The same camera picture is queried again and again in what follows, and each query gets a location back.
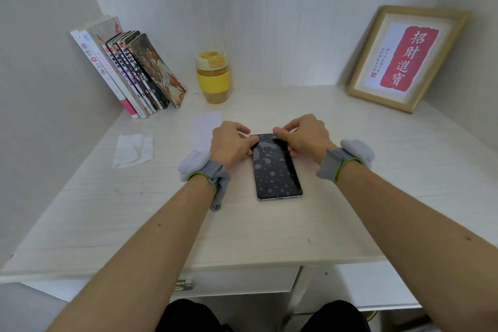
black phone screen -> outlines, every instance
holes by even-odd
[[[256,193],[259,199],[297,197],[303,194],[287,143],[274,134],[258,134],[252,147]]]

drawer handle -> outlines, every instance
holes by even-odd
[[[194,284],[192,280],[177,281],[175,290],[173,291],[189,291],[194,289]]]

green elastic cord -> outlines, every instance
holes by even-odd
[[[190,176],[188,177],[187,181],[189,181],[189,180],[190,180],[190,179],[191,179],[194,175],[196,175],[196,174],[200,174],[200,175],[204,176],[205,178],[207,178],[207,179],[211,180],[211,178],[210,178],[207,174],[205,174],[204,172],[193,172],[193,173],[191,173],[191,174],[190,174]],[[215,196],[216,196],[216,193],[218,193],[218,192],[216,191],[216,185],[215,185],[215,184],[213,184],[213,183],[211,183],[211,184],[213,185],[213,188],[214,188],[214,190],[215,190]]]
[[[358,158],[351,158],[351,159],[347,159],[345,162],[342,162],[341,165],[339,166],[339,168],[337,169],[337,172],[336,172],[336,176],[334,178],[334,183],[337,183],[337,178],[339,177],[339,173],[341,173],[341,170],[342,168],[347,164],[349,163],[351,160],[356,160],[357,162],[359,162],[360,164],[363,164],[363,162],[358,159]]]

forearm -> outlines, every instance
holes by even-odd
[[[498,249],[357,162],[338,187],[443,331],[498,328]]]
[[[153,331],[215,191],[196,175],[90,280],[49,331]]]

desk leg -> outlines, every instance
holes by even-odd
[[[297,274],[296,282],[294,282],[294,286],[290,292],[289,300],[287,302],[287,308],[285,309],[285,313],[283,319],[280,323],[279,331],[283,331],[289,323],[292,314],[296,310],[299,302],[304,295],[304,292],[308,288],[311,280],[315,276],[316,270],[318,266],[302,266]]]

